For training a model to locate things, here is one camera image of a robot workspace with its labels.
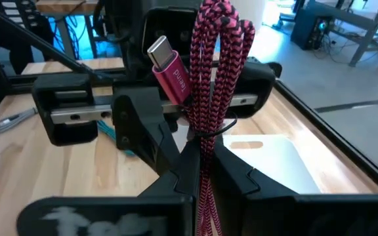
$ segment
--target braided cable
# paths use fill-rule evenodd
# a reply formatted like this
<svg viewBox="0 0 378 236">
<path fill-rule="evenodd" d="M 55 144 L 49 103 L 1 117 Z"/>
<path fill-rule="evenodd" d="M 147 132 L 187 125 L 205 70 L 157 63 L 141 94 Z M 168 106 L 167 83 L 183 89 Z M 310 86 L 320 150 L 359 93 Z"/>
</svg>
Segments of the braided cable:
<svg viewBox="0 0 378 236">
<path fill-rule="evenodd" d="M 210 94 L 211 70 L 215 43 L 220 36 L 220 60 L 215 86 Z M 186 112 L 195 133 L 214 133 L 224 121 L 237 79 L 253 43 L 255 28 L 248 20 L 240 20 L 229 0 L 204 0 L 192 32 L 190 49 L 190 82 L 192 104 Z M 211 219 L 218 235 L 221 225 L 209 178 L 215 145 L 214 136 L 202 136 L 200 191 L 196 235 L 212 236 Z"/>
</svg>

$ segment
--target teal cable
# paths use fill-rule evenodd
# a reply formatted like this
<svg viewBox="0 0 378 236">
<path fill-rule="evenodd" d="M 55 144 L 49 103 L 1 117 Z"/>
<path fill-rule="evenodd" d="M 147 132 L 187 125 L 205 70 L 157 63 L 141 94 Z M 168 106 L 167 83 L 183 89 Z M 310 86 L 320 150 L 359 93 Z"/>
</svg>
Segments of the teal cable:
<svg viewBox="0 0 378 236">
<path fill-rule="evenodd" d="M 97 127 L 99 131 L 109 136 L 109 138 L 111 138 L 116 143 L 116 133 L 112 127 L 108 126 L 106 122 L 104 121 L 97 121 Z M 130 156 L 135 155 L 131 150 L 125 150 L 123 152 L 125 152 L 126 155 L 130 155 Z"/>
</svg>

